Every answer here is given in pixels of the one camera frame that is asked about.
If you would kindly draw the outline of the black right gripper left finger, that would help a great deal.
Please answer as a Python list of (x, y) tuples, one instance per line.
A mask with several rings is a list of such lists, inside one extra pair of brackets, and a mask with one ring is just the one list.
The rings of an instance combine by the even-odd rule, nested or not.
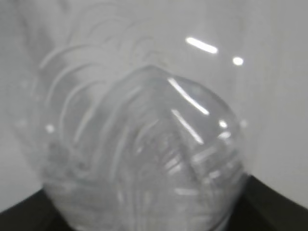
[(0, 213), (2, 231), (72, 231), (43, 190)]

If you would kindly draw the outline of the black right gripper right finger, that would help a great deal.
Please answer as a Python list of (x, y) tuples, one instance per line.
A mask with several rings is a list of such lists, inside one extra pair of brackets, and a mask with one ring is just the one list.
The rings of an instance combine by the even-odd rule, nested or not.
[(306, 231), (308, 210), (250, 177), (234, 208), (228, 231)]

